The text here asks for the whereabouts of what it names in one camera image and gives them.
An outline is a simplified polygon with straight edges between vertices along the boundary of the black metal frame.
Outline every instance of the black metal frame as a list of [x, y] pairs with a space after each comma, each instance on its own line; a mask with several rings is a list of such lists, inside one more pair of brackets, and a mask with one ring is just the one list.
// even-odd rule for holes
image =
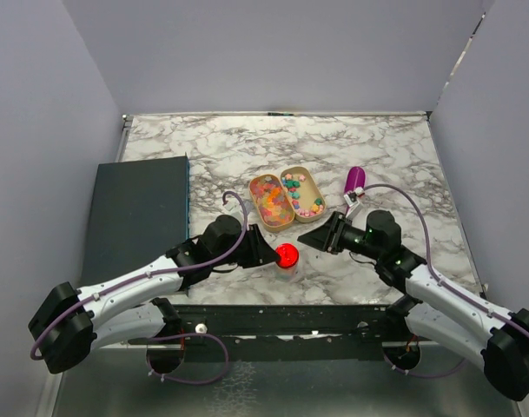
[[[225, 343], [232, 361], [381, 361], [383, 342], [411, 336], [405, 326], [390, 320], [388, 305], [174, 307], [185, 333], [204, 323]], [[213, 341], [191, 338], [185, 346], [185, 361], [223, 361]]]

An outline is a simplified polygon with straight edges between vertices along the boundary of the gray book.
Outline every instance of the gray book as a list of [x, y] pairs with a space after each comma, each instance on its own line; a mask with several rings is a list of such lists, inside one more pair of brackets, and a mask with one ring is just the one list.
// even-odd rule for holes
[[188, 238], [188, 158], [98, 166], [79, 286], [151, 263]]

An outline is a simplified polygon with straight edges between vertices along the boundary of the table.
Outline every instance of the table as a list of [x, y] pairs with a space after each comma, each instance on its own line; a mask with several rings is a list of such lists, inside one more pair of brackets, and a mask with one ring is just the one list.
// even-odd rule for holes
[[[423, 210], [433, 239], [433, 264], [465, 288], [479, 292], [447, 190], [426, 117], [416, 116], [136, 116], [123, 160], [187, 154], [190, 170], [190, 233], [200, 234], [222, 213], [223, 191], [246, 200], [250, 222], [258, 222], [248, 195], [249, 181], [279, 175], [294, 165], [313, 174], [328, 214], [343, 206], [347, 171], [361, 166], [367, 183], [388, 182], [409, 192]], [[424, 254], [419, 219], [393, 191], [371, 191], [367, 211], [388, 209], [403, 231], [403, 242]], [[363, 228], [366, 212], [354, 225]], [[318, 252], [296, 242], [320, 223], [302, 224], [273, 234], [275, 247], [292, 242], [301, 252], [296, 283], [279, 281], [271, 266], [237, 269], [192, 287], [179, 303], [195, 304], [371, 304], [391, 303], [400, 294], [378, 279], [369, 265], [348, 253]]]
[[[418, 372], [451, 368], [459, 358], [423, 347]], [[177, 373], [207, 378], [221, 364], [188, 363]], [[513, 417], [517, 405], [471, 365], [420, 380], [377, 361], [236, 362], [220, 382], [191, 387], [147, 376], [143, 349], [101, 349], [63, 376], [54, 417]]]

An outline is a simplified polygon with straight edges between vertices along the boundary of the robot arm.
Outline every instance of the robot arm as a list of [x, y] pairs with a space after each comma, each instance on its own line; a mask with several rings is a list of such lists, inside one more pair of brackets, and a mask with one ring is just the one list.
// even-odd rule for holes
[[205, 280], [220, 265], [252, 268], [278, 261], [258, 226], [249, 225], [231, 251], [240, 238], [241, 224], [231, 215], [220, 215], [196, 240], [185, 241], [136, 271], [78, 289], [68, 282], [56, 286], [29, 323], [36, 341], [32, 355], [36, 347], [42, 354], [33, 359], [43, 359], [57, 374], [80, 363], [94, 348], [162, 335], [164, 330], [165, 335], [179, 334], [175, 310], [157, 296]]
[[299, 242], [333, 255], [346, 249], [374, 260], [379, 277], [404, 294], [395, 310], [412, 333], [467, 358], [506, 397], [523, 400], [529, 393], [529, 311], [512, 313], [431, 270], [401, 244], [401, 228], [389, 212], [370, 213], [366, 230], [335, 212]]

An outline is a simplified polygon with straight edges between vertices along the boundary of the screw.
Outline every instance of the screw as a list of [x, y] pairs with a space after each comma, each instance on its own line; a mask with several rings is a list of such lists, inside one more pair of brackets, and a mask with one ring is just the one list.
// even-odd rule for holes
[[208, 328], [206, 327], [206, 324], [204, 323], [198, 323], [195, 327], [195, 333], [198, 334], [206, 334], [208, 332]]

